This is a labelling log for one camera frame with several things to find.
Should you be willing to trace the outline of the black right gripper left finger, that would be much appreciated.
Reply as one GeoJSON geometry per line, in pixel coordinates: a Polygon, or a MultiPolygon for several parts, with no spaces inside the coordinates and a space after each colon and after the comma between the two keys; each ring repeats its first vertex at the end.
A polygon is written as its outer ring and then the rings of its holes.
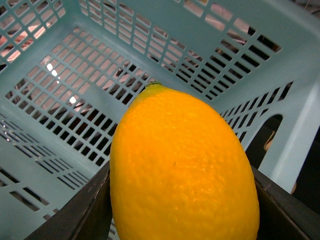
{"type": "Polygon", "coordinates": [[[106,240],[112,221],[110,165],[106,163],[28,240],[106,240]]]}

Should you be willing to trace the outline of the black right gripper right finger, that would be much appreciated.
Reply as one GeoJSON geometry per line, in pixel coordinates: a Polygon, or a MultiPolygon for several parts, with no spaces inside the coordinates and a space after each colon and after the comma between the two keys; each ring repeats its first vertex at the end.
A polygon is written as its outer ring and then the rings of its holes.
{"type": "Polygon", "coordinates": [[[258,240],[318,240],[320,215],[252,167],[259,201],[258,240]]]}

